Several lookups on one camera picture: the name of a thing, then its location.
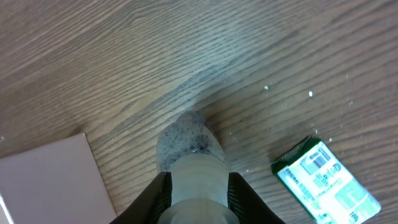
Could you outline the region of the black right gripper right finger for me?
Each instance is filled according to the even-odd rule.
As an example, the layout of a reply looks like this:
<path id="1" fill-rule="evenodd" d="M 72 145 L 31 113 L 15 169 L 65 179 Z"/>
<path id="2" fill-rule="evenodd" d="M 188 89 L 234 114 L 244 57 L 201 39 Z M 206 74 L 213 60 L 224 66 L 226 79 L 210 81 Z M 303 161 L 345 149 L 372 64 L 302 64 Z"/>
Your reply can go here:
<path id="1" fill-rule="evenodd" d="M 228 208 L 244 224 L 284 224 L 237 172 L 228 177 Z"/>

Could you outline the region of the clear soap bottle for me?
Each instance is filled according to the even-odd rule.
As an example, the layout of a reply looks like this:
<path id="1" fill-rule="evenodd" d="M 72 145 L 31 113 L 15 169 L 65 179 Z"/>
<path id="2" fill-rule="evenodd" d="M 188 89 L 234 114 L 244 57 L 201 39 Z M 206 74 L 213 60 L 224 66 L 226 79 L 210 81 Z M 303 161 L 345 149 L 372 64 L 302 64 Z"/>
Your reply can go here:
<path id="1" fill-rule="evenodd" d="M 238 223 L 228 208 L 229 165 L 199 112 L 183 113 L 159 134 L 156 162 L 172 181 L 171 206 L 159 223 Z"/>

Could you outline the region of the green white soap box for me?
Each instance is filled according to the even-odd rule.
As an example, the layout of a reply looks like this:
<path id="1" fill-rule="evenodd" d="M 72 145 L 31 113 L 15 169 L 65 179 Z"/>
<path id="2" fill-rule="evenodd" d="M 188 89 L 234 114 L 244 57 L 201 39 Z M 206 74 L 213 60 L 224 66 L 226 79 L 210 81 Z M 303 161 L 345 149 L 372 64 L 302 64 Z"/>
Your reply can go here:
<path id="1" fill-rule="evenodd" d="M 362 224 L 382 209 L 319 138 L 307 136 L 271 170 L 317 223 Z"/>

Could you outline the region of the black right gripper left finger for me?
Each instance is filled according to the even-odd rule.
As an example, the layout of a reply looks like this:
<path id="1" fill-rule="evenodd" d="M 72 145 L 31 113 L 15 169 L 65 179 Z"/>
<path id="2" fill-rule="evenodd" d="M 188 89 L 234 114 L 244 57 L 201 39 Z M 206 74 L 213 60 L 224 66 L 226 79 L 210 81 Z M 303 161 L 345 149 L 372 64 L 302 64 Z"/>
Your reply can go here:
<path id="1" fill-rule="evenodd" d="M 141 194 L 110 224 L 153 224 L 171 207 L 172 175 L 160 172 Z"/>

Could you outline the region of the white cardboard box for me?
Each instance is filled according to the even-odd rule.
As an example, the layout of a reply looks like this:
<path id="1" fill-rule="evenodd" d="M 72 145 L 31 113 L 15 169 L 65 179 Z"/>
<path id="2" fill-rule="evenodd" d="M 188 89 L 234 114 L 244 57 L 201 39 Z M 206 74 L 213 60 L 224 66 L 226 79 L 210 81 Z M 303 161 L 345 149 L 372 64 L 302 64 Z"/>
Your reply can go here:
<path id="1" fill-rule="evenodd" d="M 101 224 L 116 216 L 85 134 L 1 159 L 1 223 Z"/>

